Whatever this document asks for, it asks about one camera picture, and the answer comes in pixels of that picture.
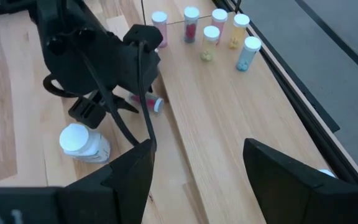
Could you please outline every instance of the fallen pill bottle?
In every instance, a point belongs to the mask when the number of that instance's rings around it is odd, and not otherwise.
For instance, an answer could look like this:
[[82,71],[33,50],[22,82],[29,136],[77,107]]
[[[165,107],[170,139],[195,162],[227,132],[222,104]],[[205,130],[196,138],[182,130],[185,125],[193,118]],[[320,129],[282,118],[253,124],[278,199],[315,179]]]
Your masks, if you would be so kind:
[[249,21],[249,17],[244,14],[237,14],[234,16],[234,27],[229,39],[230,49],[237,49],[242,43],[244,43]]
[[168,44],[167,18],[167,14],[162,11],[156,11],[152,14],[153,25],[160,30],[162,35],[162,42],[159,45],[159,48],[164,48]]
[[224,23],[227,21],[227,12],[223,9],[215,9],[214,11],[212,11],[212,26],[215,26],[219,29],[220,31],[220,35],[222,35],[223,33],[223,27],[224,27]]
[[255,57],[255,54],[261,47],[262,43],[259,38],[247,37],[244,41],[244,48],[240,53],[240,57],[236,65],[237,70],[241,72],[247,71]]
[[201,46],[201,59],[209,62],[213,59],[216,43],[219,40],[220,31],[215,26],[208,26],[204,28],[204,39]]
[[69,124],[59,138],[64,153],[83,162],[102,163],[110,158],[110,143],[82,124]]
[[[146,93],[145,97],[146,97],[147,109],[157,114],[161,113],[164,107],[163,98],[149,92]],[[141,106],[140,97],[133,93],[129,94],[129,101],[133,104],[137,104]]]
[[185,42],[193,43],[196,40],[197,22],[200,11],[196,7],[185,8]]

